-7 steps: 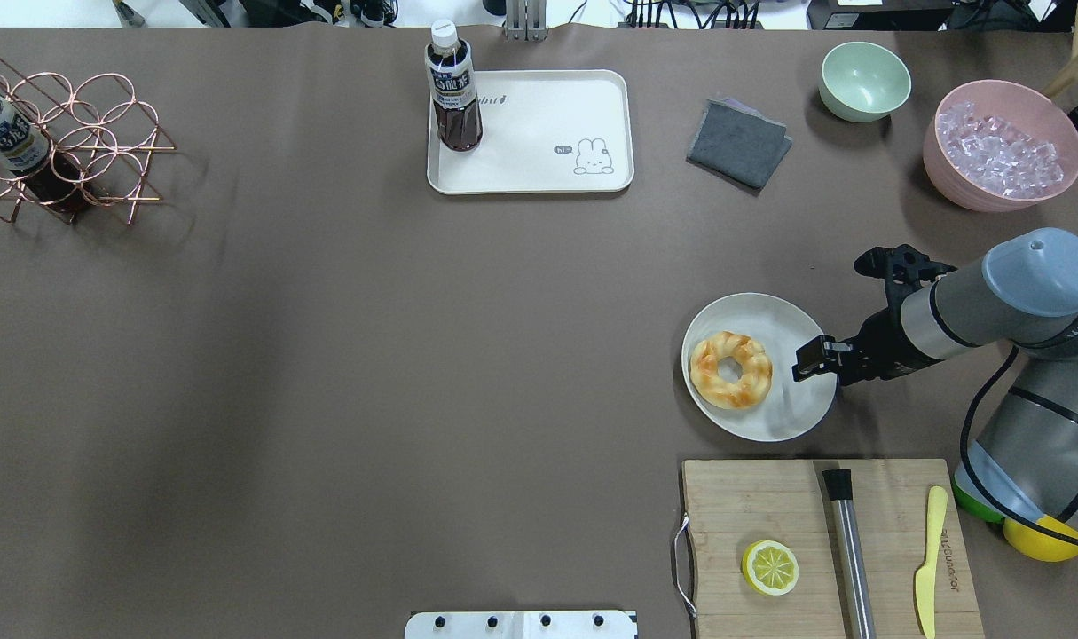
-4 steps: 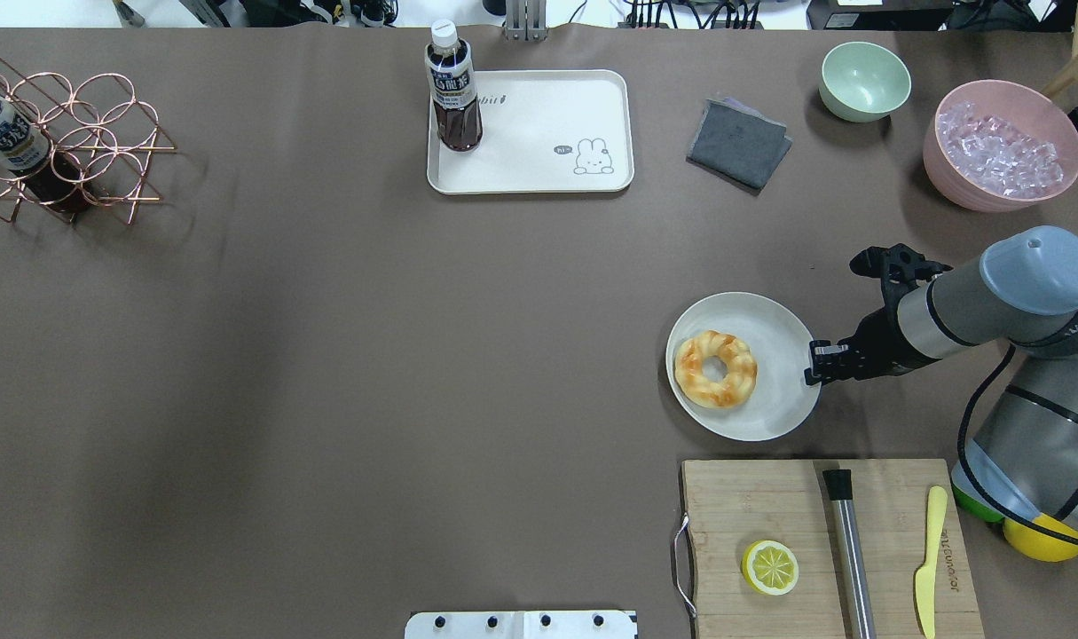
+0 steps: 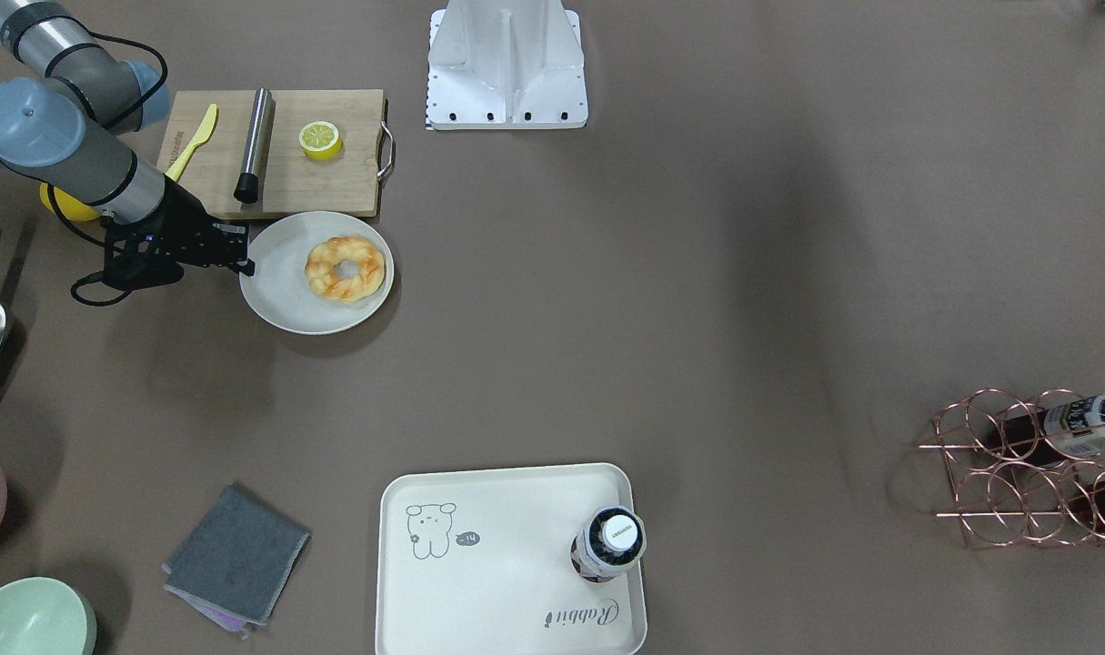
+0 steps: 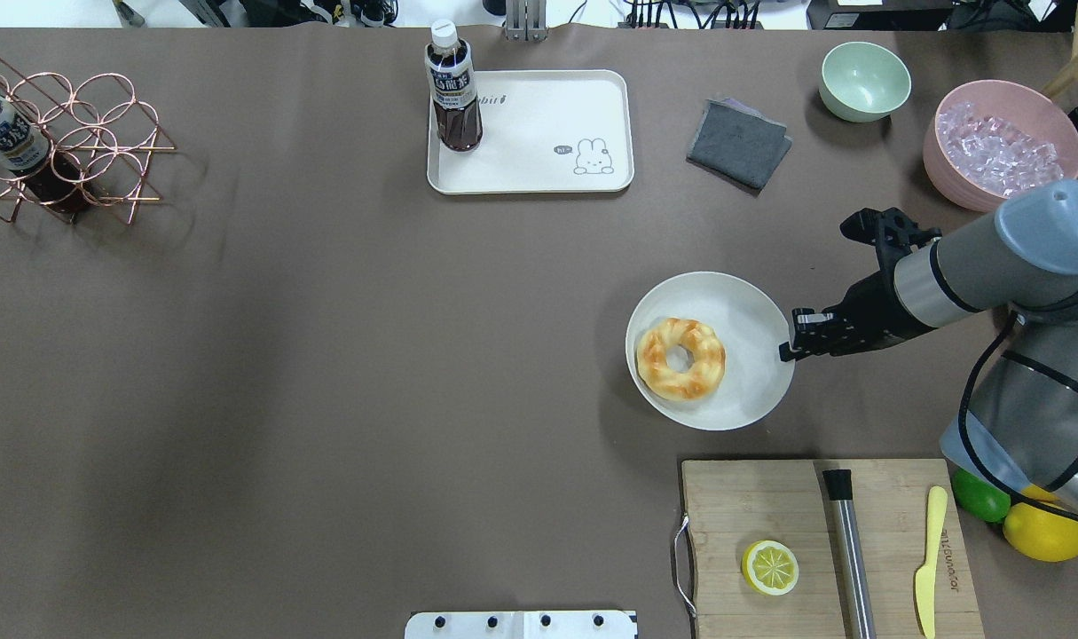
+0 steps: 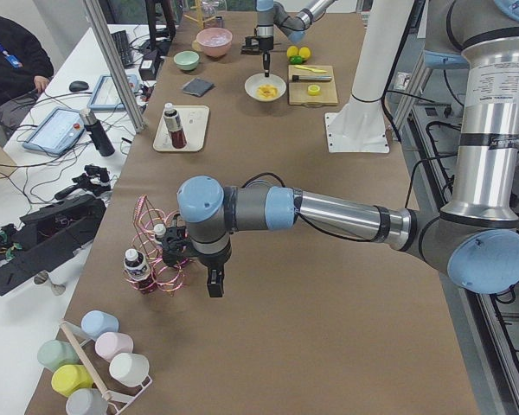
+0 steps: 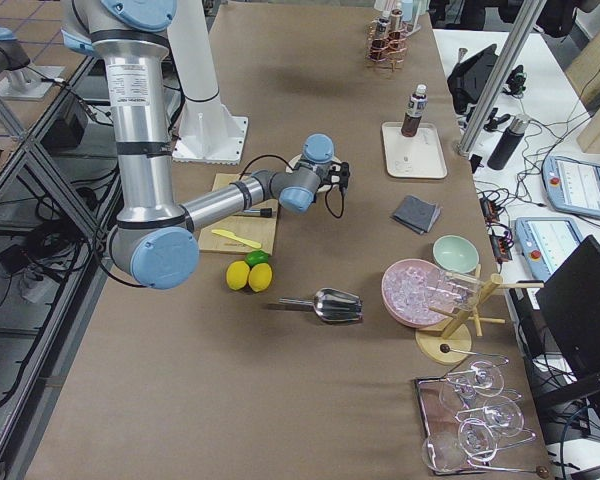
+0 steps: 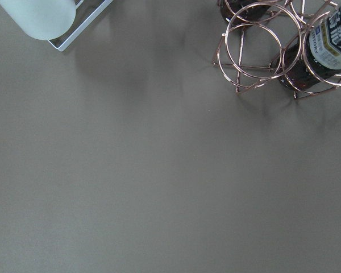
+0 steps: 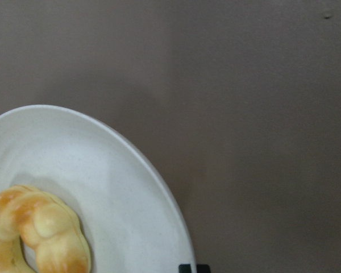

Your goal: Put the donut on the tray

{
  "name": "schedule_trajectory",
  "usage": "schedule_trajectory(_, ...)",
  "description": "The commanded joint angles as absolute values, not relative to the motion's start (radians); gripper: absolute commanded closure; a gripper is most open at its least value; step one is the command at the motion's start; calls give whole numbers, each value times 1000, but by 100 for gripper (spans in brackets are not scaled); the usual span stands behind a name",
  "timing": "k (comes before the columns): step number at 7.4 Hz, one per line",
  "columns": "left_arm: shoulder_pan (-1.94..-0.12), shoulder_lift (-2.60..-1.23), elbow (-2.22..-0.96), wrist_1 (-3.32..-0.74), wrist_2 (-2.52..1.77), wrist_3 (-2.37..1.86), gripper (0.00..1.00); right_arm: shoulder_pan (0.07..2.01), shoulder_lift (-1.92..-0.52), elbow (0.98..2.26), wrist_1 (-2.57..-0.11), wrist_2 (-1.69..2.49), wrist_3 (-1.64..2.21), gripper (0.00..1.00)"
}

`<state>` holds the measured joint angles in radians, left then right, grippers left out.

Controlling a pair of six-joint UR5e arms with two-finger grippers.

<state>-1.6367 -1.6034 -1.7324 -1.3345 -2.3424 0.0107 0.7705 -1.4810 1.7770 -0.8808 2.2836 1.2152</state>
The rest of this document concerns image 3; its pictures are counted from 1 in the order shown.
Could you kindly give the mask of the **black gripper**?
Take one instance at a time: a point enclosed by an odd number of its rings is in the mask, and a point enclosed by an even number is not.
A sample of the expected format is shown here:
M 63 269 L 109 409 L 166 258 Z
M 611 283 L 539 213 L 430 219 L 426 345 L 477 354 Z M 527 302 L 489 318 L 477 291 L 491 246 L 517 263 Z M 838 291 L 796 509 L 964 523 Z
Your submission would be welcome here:
M 248 228 L 215 225 L 206 207 L 177 182 L 165 183 L 160 203 L 147 216 L 147 231 L 152 235 L 150 274 L 178 274 L 183 264 L 225 267 L 244 277 L 256 273 L 256 262 L 248 256 Z

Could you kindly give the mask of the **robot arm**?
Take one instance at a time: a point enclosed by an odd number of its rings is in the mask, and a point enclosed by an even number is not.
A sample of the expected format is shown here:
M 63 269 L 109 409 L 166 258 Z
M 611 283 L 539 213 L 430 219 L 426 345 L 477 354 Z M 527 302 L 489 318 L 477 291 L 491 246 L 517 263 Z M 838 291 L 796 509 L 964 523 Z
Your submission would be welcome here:
M 118 61 L 57 1 L 0 1 L 0 42 L 32 77 L 0 83 L 0 169 L 99 212 L 116 290 L 173 285 L 186 267 L 252 275 L 248 233 L 122 141 L 170 108 L 165 71 Z

